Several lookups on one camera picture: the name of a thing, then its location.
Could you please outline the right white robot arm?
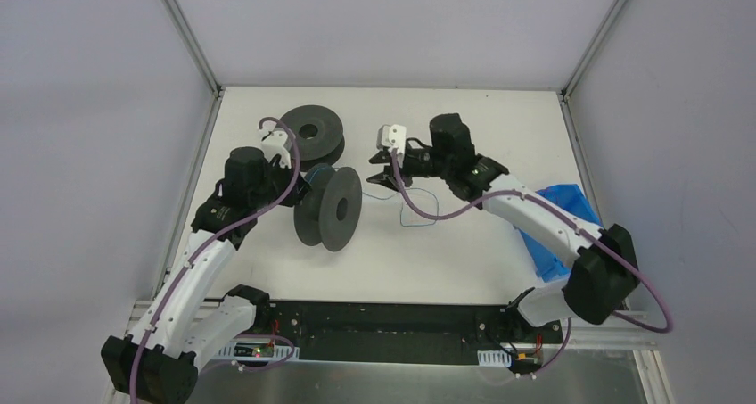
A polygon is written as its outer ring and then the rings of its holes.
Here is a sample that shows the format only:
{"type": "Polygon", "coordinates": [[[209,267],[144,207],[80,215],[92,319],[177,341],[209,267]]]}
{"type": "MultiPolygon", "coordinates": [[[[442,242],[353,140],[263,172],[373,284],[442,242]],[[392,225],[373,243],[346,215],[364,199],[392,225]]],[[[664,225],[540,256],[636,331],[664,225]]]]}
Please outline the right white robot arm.
{"type": "Polygon", "coordinates": [[[553,320],[577,317],[601,325],[614,315],[639,283],[637,265],[629,259],[629,233],[614,225],[586,221],[530,190],[507,167],[477,153],[470,129],[457,113],[440,114],[429,123],[431,141],[413,147],[404,126],[383,125],[377,132],[377,154],[370,163],[382,172],[369,177],[400,193],[423,218],[451,220],[469,210],[483,210],[530,236],[570,270],[566,279],[526,292],[505,320],[507,332],[526,342],[553,320]],[[415,177],[439,178],[466,205],[448,214],[431,214],[407,194],[415,177]]]}

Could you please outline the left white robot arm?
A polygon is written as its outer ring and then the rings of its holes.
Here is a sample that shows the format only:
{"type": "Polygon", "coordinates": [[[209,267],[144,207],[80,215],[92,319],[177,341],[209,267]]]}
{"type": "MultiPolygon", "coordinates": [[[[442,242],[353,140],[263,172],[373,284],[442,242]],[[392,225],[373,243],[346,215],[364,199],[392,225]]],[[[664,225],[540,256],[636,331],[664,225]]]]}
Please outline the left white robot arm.
{"type": "Polygon", "coordinates": [[[261,336],[271,327],[268,294],[248,285],[234,287],[209,316],[196,319],[259,217],[278,206],[292,208],[303,244],[337,252],[355,233],[362,201],[353,168],[319,164],[301,175],[288,153],[233,149],[223,177],[195,213],[177,268],[133,328],[102,347],[114,388],[133,403],[186,402],[200,372],[234,337],[244,331],[261,336]]]}

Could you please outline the black cable spool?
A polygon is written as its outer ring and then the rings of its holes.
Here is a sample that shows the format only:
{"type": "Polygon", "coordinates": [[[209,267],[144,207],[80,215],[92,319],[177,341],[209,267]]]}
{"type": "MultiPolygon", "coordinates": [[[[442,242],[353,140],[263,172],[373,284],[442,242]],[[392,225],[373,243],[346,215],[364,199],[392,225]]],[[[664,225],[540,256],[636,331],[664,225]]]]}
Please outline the black cable spool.
{"type": "Polygon", "coordinates": [[[307,246],[321,244],[328,251],[341,251],[360,220],[363,196],[357,171],[319,163],[305,180],[309,191],[293,211],[296,235],[307,246]]]}

